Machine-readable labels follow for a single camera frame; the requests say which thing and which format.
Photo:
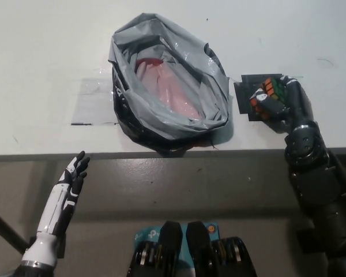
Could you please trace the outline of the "white and black left hand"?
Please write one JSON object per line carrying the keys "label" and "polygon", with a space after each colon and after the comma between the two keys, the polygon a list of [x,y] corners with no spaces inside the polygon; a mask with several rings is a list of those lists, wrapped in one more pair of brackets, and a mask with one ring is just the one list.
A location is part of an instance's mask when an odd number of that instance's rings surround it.
{"label": "white and black left hand", "polygon": [[53,186],[37,227],[34,243],[24,253],[21,265],[54,269],[58,248],[73,217],[90,161],[81,151],[67,165]]}

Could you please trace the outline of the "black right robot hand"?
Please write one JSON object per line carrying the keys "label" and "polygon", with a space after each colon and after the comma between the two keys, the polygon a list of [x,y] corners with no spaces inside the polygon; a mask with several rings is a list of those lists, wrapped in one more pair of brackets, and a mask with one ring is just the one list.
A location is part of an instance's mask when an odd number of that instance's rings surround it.
{"label": "black right robot hand", "polygon": [[251,109],[276,133],[290,133],[314,120],[311,102],[300,82],[290,76],[269,77],[249,99]]}

